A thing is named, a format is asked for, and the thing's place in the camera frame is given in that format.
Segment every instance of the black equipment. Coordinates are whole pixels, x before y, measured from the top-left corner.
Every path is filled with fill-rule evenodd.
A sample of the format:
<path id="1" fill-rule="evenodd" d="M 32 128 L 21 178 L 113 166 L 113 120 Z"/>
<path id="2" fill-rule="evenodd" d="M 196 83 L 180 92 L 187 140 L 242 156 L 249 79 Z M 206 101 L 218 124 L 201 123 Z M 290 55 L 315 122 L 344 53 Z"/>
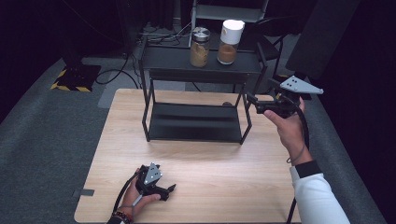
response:
<path id="1" fill-rule="evenodd" d="M 265 110 L 269 109 L 285 119 L 297 112 L 296 108 L 298 108 L 300 104 L 300 96 L 302 93 L 323 93 L 322 89 L 318 89 L 295 76 L 289 77 L 282 83 L 271 78 L 269 81 L 276 92 L 274 101 L 259 101 L 253 94 L 250 92 L 247 93 L 247 100 L 256 106 L 258 114 L 262 114 Z"/>
<path id="2" fill-rule="evenodd" d="M 137 203 L 139 203 L 140 199 L 142 199 L 143 196 L 146 195 L 151 195 L 151 194 L 160 194 L 161 195 L 161 201 L 166 201 L 169 198 L 169 193 L 174 191 L 176 184 L 172 185 L 168 189 L 163 189 L 160 187 L 157 187 L 156 184 L 160 180 L 160 178 L 163 176 L 161 174 L 160 170 L 160 165 L 156 165 L 154 163 L 151 163 L 150 166 L 142 165 L 138 171 L 134 173 L 134 175 L 129 178 L 126 183 L 124 184 L 122 190 L 120 191 L 119 197 L 117 198 L 113 212 L 117 211 L 117 208 L 119 207 L 120 200 L 122 198 L 122 195 L 124 194 L 125 190 L 128 188 L 132 180 L 137 177 L 136 180 L 136 189 L 139 191 L 140 196 L 134 201 L 132 204 L 132 207 L 136 206 Z"/>

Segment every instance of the jar lid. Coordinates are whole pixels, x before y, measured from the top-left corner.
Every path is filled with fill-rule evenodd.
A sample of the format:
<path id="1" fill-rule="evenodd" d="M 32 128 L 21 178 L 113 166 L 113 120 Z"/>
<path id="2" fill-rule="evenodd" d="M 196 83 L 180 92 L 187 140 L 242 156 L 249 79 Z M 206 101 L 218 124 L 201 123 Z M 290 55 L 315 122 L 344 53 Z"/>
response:
<path id="1" fill-rule="evenodd" d="M 226 44 L 238 44 L 244 31 L 243 21 L 227 20 L 223 23 L 220 40 Z"/>
<path id="2" fill-rule="evenodd" d="M 204 27 L 195 27 L 192 30 L 191 38 L 196 42 L 206 42 L 210 38 L 210 31 Z"/>

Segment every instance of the right hand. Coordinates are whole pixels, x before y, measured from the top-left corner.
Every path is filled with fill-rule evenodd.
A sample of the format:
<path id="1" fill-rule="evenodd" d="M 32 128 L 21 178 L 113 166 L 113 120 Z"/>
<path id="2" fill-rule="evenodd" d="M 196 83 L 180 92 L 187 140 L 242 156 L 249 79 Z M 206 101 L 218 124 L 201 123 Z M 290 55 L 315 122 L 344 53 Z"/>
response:
<path id="1" fill-rule="evenodd" d="M 304 112 L 305 103 L 300 97 L 300 108 Z M 282 145 L 288 150 L 289 154 L 300 151 L 304 145 L 303 125 L 297 113 L 282 119 L 278 114 L 271 110 L 265 110 L 264 116 L 271 120 L 277 127 Z"/>

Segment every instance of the black cable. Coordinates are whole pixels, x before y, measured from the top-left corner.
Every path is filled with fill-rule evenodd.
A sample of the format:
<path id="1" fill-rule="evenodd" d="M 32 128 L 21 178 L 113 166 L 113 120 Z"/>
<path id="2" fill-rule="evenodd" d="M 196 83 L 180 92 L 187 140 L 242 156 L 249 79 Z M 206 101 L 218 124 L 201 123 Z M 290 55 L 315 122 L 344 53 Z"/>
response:
<path id="1" fill-rule="evenodd" d="M 195 87 L 198 91 L 201 91 L 201 90 L 197 87 L 197 85 L 195 85 L 195 82 L 192 82 L 192 85 L 194 85 L 194 87 Z"/>
<path id="2" fill-rule="evenodd" d="M 180 30 L 178 33 L 175 31 L 175 28 L 174 28 L 174 30 L 173 30 L 174 33 L 173 34 L 164 35 L 162 37 L 148 38 L 148 41 L 151 44 L 154 44 L 154 45 L 161 45 L 162 43 L 172 43 L 172 42 L 176 41 L 177 43 L 174 44 L 174 45 L 171 45 L 171 46 L 178 46 L 178 45 L 181 44 L 179 39 L 184 37 L 184 35 L 186 33 L 188 33 L 190 31 L 190 29 L 191 29 L 191 28 L 190 29 L 186 29 L 187 27 L 191 27 L 191 25 L 188 24 L 182 30 Z"/>
<path id="3" fill-rule="evenodd" d="M 297 111 L 297 115 L 300 118 L 300 121 L 302 123 L 303 126 L 303 138 L 304 138 L 304 143 L 307 147 L 307 149 L 309 149 L 309 130 L 308 130 L 308 123 L 306 122 L 306 118 L 304 115 L 303 110 L 297 105 L 295 104 L 289 97 L 287 96 L 283 96 L 284 99 L 286 99 L 287 101 L 289 101 L 291 104 L 294 105 L 296 111 Z M 290 210 L 289 210 L 289 215 L 288 215 L 288 219 L 286 221 L 287 224 L 291 223 L 291 219 L 293 218 L 293 213 L 294 213 L 294 209 L 296 207 L 297 201 L 296 198 L 294 197 L 293 202 L 291 203 L 290 206 Z"/>
<path id="4" fill-rule="evenodd" d="M 140 87 L 140 89 L 143 89 L 143 87 L 142 87 L 142 82 L 140 81 L 141 79 L 141 77 L 140 77 L 140 75 L 139 74 L 137 74 L 137 72 L 136 72 L 136 67 L 134 66 L 134 64 L 137 62 L 137 59 L 136 59 L 136 57 L 132 54 L 132 68 L 134 69 L 134 75 L 135 76 L 137 76 L 137 82 L 139 83 L 139 87 Z"/>
<path id="5" fill-rule="evenodd" d="M 133 180 L 137 175 L 139 175 L 139 174 L 142 173 L 142 172 L 143 172 L 143 171 L 141 171 L 141 170 L 139 170 L 139 172 L 134 172 L 134 175 L 132 175 L 131 178 L 129 178 L 129 179 L 125 182 L 124 186 L 122 187 L 122 189 L 121 189 L 121 191 L 120 191 L 120 193 L 119 193 L 119 196 L 117 197 L 116 202 L 114 203 L 113 213 L 114 213 L 115 211 L 117 211 L 117 208 L 119 208 L 119 204 L 120 204 L 120 200 L 121 200 L 121 198 L 122 198 L 122 195 L 125 193 L 125 190 L 126 190 L 126 189 L 128 188 L 128 186 L 131 184 L 132 180 Z"/>
<path id="6" fill-rule="evenodd" d="M 127 72 L 123 71 L 123 68 L 125 67 L 125 65 L 126 65 L 127 62 L 128 62 L 128 58 L 129 58 L 129 55 L 127 55 L 127 57 L 126 57 L 126 59 L 125 59 L 125 63 L 123 64 L 123 66 L 122 66 L 121 69 L 109 69 L 109 70 L 106 70 L 106 71 L 104 71 L 104 72 L 99 73 L 99 74 L 97 75 L 97 77 L 96 77 L 95 82 L 96 82 L 97 84 L 100 84 L 100 85 L 106 85 L 106 84 L 112 82 L 114 79 L 116 79 L 121 73 L 123 73 L 123 74 L 127 75 L 128 77 L 130 77 L 131 80 L 132 80 L 132 81 L 134 82 L 134 84 L 136 85 L 136 88 L 139 89 L 139 87 L 137 86 L 137 83 L 136 83 L 136 81 L 134 80 L 134 78 L 133 78 L 131 75 L 129 75 Z M 107 73 L 107 72 L 116 72 L 116 71 L 117 71 L 118 73 L 117 73 L 113 78 L 111 78 L 109 81 L 100 82 L 100 81 L 98 80 L 99 76 L 103 75 L 104 73 Z"/>

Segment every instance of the wrist strap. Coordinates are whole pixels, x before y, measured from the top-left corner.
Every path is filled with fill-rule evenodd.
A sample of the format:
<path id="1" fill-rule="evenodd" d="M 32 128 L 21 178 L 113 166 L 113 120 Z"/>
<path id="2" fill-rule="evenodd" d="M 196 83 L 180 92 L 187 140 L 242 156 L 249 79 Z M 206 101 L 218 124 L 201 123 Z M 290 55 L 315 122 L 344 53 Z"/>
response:
<path id="1" fill-rule="evenodd" d="M 303 148 L 301 149 L 301 151 L 300 151 L 300 153 L 298 154 L 298 156 L 297 156 L 296 158 L 294 158 L 294 160 L 292 160 L 291 158 L 288 158 L 288 159 L 286 160 L 286 162 L 287 162 L 287 163 L 292 163 L 292 162 L 295 162 L 295 161 L 299 160 L 300 157 L 303 156 L 304 149 L 305 149 L 305 144 L 303 144 Z"/>

